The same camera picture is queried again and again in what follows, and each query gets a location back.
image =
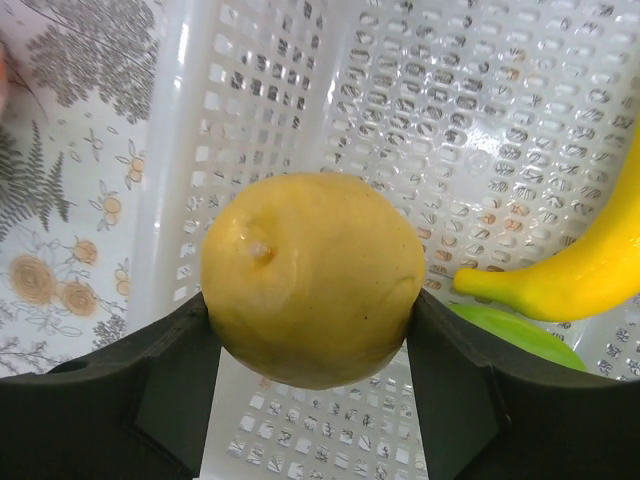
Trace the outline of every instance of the green fruit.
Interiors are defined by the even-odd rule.
[[[562,340],[515,315],[475,305],[449,305],[449,308],[469,323],[526,352],[568,368],[587,370]]]

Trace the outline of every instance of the yellow banana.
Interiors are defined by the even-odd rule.
[[[453,286],[545,322],[597,315],[640,292],[640,128],[613,194],[581,238],[520,270],[460,270]]]

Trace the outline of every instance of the basket hole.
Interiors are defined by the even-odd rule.
[[[458,153],[458,151],[451,147],[441,148],[438,151],[438,155],[445,162],[451,162],[451,163],[457,162],[458,159],[460,158],[460,154]]]
[[[349,468],[349,455],[345,452],[338,451],[336,452],[336,457],[333,463],[336,467],[346,470]]]
[[[471,229],[471,237],[478,240],[486,240],[490,235],[486,228],[474,227]]]
[[[423,154],[429,153],[432,149],[433,149],[433,147],[432,147],[432,145],[430,143],[419,142],[419,141],[416,141],[416,140],[411,142],[411,150],[414,153],[423,155]]]
[[[205,183],[205,179],[207,178],[207,174],[201,171],[195,171],[191,174],[191,186],[192,187],[202,187]]]
[[[180,247],[180,258],[190,257],[197,252],[196,244],[193,242],[185,243]]]
[[[209,80],[215,83],[224,83],[226,77],[226,72],[221,65],[217,63],[212,63],[209,67]]]
[[[568,247],[569,245],[572,245],[573,243],[575,243],[576,240],[577,240],[576,237],[563,235],[562,237],[560,237],[560,245],[562,247]]]
[[[200,222],[198,220],[186,220],[183,224],[183,228],[182,230],[191,235],[192,233],[194,233],[196,230],[198,230],[198,227],[200,226]]]
[[[546,225],[554,225],[558,222],[558,216],[555,213],[542,211],[540,215],[538,215],[538,220]]]
[[[287,471],[287,478],[291,480],[300,480],[304,476],[304,465],[291,462],[289,465],[289,470]]]
[[[531,236],[538,240],[549,240],[549,238],[551,238],[551,232],[546,228],[536,227],[531,230]]]
[[[240,458],[242,456],[244,447],[245,442],[236,437],[231,442],[229,442],[229,446],[227,447],[227,454],[232,457]]]
[[[223,55],[229,55],[233,50],[233,44],[227,37],[218,33],[213,42],[213,49]]]
[[[403,95],[420,95],[421,92],[422,87],[416,82],[403,80],[400,84],[400,93],[402,93]]]
[[[209,147],[198,145],[196,147],[196,162],[206,162],[209,160]]]
[[[510,237],[507,235],[500,235],[498,237],[498,243],[506,248],[514,248],[518,242],[513,237]]]
[[[488,208],[500,208],[502,206],[502,200],[500,200],[499,198],[496,197],[483,197],[482,198],[482,205],[484,205],[485,207]]]
[[[501,263],[507,263],[509,260],[511,260],[511,255],[503,250],[495,250],[491,254],[491,260]]]
[[[478,268],[478,262],[472,258],[465,258],[460,262],[460,266],[464,268]]]
[[[527,245],[525,245],[524,250],[527,254],[537,257],[544,253],[544,248],[542,248],[540,245],[536,245],[535,243],[528,243]]]

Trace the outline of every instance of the fern leaf print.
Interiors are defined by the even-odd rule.
[[[0,125],[0,242],[14,225],[32,217],[49,231],[49,219],[56,211],[69,221],[71,202],[62,187],[63,155],[60,153],[51,170],[46,171],[40,129],[32,123],[33,139],[26,154],[16,149],[16,139]]]

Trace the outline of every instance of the tablecloth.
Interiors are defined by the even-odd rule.
[[[4,0],[0,376],[123,335],[159,0]]]

